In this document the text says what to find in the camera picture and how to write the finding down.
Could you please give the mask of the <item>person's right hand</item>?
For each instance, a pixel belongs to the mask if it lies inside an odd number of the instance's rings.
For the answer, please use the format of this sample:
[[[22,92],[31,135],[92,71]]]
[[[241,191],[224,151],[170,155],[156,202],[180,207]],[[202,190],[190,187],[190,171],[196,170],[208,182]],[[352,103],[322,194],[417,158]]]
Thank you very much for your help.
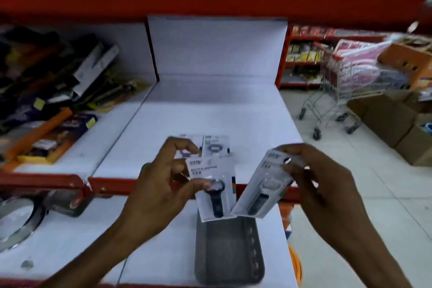
[[[370,222],[350,170],[309,144],[283,144],[275,150],[300,156],[309,167],[309,183],[297,187],[300,205],[316,232],[325,225],[337,228]]]

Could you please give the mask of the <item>person's left hand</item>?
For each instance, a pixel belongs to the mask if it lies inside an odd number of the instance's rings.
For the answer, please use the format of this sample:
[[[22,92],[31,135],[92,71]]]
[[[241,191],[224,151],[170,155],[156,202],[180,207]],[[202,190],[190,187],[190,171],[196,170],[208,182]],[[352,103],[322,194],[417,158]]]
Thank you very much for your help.
[[[177,150],[187,149],[197,154],[199,149],[186,138],[169,137],[155,159],[143,166],[120,216],[136,219],[149,218],[162,232],[182,211],[188,201],[176,201],[170,186],[174,175],[186,170],[186,163],[174,159]]]

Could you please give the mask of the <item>white bottle opener packet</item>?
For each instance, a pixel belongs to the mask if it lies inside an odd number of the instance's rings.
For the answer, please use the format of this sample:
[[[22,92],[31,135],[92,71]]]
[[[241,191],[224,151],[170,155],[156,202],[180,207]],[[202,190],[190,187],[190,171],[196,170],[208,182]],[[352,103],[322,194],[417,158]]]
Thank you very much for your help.
[[[304,166],[300,156],[268,150],[230,212],[232,216],[263,219],[283,198],[294,179],[283,165]]]
[[[234,218],[230,215],[237,202],[235,164],[231,157],[196,157],[186,159],[190,179],[207,179],[210,187],[196,193],[202,222]]]
[[[199,158],[202,154],[203,149],[203,135],[197,135],[197,134],[179,134],[173,136],[175,138],[186,138],[189,139],[198,149],[199,152],[197,154],[191,153],[187,149],[177,150],[176,154],[174,156],[174,159],[189,159],[189,158]]]
[[[204,135],[202,142],[202,157],[225,158],[230,153],[230,138],[228,135]]]

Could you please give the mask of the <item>person's left forearm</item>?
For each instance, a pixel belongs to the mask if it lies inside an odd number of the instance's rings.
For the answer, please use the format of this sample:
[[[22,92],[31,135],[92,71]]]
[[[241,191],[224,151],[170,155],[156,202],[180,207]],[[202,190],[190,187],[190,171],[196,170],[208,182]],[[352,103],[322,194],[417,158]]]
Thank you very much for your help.
[[[120,216],[97,240],[37,288],[95,288],[117,264],[160,232],[148,217]]]

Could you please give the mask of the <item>grey rectangular tray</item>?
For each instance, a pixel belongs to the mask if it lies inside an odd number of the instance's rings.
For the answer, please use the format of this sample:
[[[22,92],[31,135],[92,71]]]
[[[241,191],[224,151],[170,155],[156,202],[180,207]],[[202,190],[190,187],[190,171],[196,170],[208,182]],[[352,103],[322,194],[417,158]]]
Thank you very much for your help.
[[[203,286],[234,288],[261,283],[265,264],[256,219],[202,222],[198,214],[194,274]]]

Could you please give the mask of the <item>metal shopping cart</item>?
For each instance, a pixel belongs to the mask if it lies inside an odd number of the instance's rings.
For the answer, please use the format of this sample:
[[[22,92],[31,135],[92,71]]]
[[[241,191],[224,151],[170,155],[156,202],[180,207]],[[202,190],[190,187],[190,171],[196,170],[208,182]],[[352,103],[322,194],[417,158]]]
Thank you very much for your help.
[[[357,44],[357,41],[347,40],[348,46]],[[364,48],[376,43],[360,43],[359,47],[355,47],[353,49]],[[312,138],[314,141],[320,141],[322,138],[322,130],[327,127],[328,123],[332,120],[335,120],[338,123],[345,122],[348,118],[351,118],[351,125],[345,127],[345,131],[348,134],[354,133],[362,124],[359,116],[354,114],[353,111],[349,110],[347,104],[351,100],[365,98],[365,97],[373,97],[384,94],[387,90],[396,90],[402,89],[407,86],[408,77],[402,71],[393,69],[389,66],[385,66],[381,64],[384,68],[382,74],[384,74],[384,78],[388,79],[389,85],[388,87],[377,94],[368,94],[368,95],[347,95],[347,94],[339,94],[336,92],[335,88],[332,86],[332,82],[334,80],[334,74],[331,69],[328,67],[328,61],[332,56],[336,56],[338,58],[341,53],[352,50],[352,49],[340,49],[339,46],[335,47],[333,50],[328,48],[324,48],[324,45],[315,43],[315,45],[323,52],[323,58],[321,60],[320,67],[320,75],[321,82],[319,91],[312,94],[308,97],[299,112],[298,120],[303,120],[307,111],[310,111],[316,117],[316,124],[313,128]]]

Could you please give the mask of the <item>pink plastic bags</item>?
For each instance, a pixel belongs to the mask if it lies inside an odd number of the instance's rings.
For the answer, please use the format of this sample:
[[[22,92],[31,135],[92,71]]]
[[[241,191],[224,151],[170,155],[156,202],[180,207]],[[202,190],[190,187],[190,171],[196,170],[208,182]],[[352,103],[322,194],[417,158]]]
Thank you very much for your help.
[[[332,56],[328,67],[334,74],[332,86],[339,94],[368,95],[384,91],[388,79],[384,78],[384,68],[378,58],[390,46],[391,41],[383,41],[364,48],[350,49],[339,57]]]

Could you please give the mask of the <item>dark packaged pan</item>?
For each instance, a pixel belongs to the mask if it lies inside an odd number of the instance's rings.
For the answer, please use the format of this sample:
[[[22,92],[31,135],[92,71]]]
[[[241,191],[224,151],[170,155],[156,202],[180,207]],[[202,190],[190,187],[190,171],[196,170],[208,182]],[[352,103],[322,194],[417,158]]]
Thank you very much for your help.
[[[77,218],[93,199],[93,194],[85,196],[81,190],[58,189],[48,192],[42,203],[47,210]]]

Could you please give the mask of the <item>white shelf back panel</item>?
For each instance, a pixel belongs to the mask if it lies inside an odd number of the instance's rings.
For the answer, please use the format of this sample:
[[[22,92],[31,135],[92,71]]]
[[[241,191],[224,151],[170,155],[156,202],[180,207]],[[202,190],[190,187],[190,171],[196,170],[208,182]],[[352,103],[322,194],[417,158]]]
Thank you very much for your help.
[[[161,82],[204,81],[273,85],[286,20],[206,17],[148,18]]]

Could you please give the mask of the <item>yellow edged flat packet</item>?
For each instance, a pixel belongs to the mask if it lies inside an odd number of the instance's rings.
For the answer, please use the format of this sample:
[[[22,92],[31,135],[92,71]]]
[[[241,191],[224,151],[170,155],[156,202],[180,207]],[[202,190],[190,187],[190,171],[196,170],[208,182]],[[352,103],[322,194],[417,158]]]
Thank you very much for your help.
[[[33,143],[28,151],[17,156],[17,160],[20,164],[53,165],[97,121],[95,114],[76,113]]]

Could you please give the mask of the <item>white grey flat box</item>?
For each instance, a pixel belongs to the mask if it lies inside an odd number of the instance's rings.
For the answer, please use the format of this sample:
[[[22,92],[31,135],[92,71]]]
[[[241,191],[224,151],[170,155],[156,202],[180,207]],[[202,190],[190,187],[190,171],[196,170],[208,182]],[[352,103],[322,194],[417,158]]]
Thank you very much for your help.
[[[118,45],[105,48],[102,42],[98,42],[73,73],[73,77],[78,82],[72,88],[74,95],[81,97],[100,74],[114,61],[119,51],[120,48]]]

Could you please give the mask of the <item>long orange box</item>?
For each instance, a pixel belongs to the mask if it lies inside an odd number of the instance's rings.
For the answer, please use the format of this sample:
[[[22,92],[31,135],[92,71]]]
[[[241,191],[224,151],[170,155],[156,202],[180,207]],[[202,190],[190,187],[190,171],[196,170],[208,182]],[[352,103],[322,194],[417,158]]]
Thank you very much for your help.
[[[12,161],[20,153],[27,151],[36,141],[49,133],[52,129],[60,125],[64,120],[73,115],[73,111],[66,107],[63,108],[56,116],[45,121],[41,126],[34,128],[31,132],[25,134],[14,142],[5,151],[0,153],[0,163]]]

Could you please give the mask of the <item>round steel sieve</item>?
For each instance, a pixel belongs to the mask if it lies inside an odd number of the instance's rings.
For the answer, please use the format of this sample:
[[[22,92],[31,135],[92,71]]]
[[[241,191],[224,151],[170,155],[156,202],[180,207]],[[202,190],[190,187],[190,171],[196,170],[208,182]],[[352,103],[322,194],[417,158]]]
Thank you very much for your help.
[[[0,202],[0,253],[30,237],[45,215],[45,206],[31,198],[10,198]]]

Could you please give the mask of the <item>pile of dark packaged goods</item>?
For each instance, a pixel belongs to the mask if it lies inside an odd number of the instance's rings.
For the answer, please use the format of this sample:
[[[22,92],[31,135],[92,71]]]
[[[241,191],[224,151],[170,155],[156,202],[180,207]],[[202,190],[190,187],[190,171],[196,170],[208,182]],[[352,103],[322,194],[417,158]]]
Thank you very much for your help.
[[[77,97],[73,73],[98,42],[120,51]],[[47,121],[66,107],[107,113],[156,81],[143,24],[0,28],[0,135]]]

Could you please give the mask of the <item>red shelf edge rail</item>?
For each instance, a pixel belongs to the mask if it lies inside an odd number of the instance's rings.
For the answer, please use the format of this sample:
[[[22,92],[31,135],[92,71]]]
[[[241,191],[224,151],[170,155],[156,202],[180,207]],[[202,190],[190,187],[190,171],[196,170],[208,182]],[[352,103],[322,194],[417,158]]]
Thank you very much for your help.
[[[0,186],[35,189],[92,190],[96,194],[126,196],[136,184],[136,179],[89,177],[86,184],[75,174],[23,174],[0,173]]]

